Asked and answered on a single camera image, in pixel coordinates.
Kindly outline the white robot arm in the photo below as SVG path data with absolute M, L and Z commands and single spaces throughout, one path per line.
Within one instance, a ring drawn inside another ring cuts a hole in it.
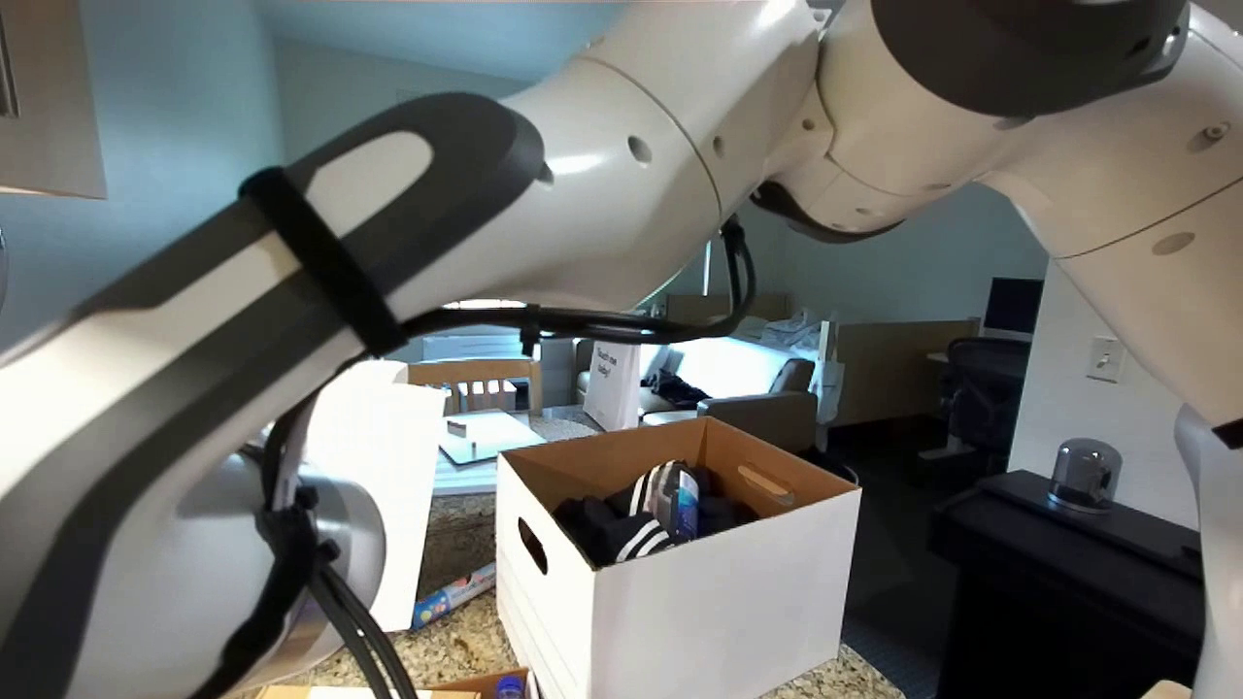
M 998 191 L 1180 405 L 1194 699 L 1241 699 L 1243 34 L 1197 0 L 629 0 L 516 96 L 391 104 L 0 360 L 0 685 L 224 699 L 354 652 L 377 568 L 292 450 L 354 360 L 468 319 L 655 340 L 738 201 L 873 239 Z

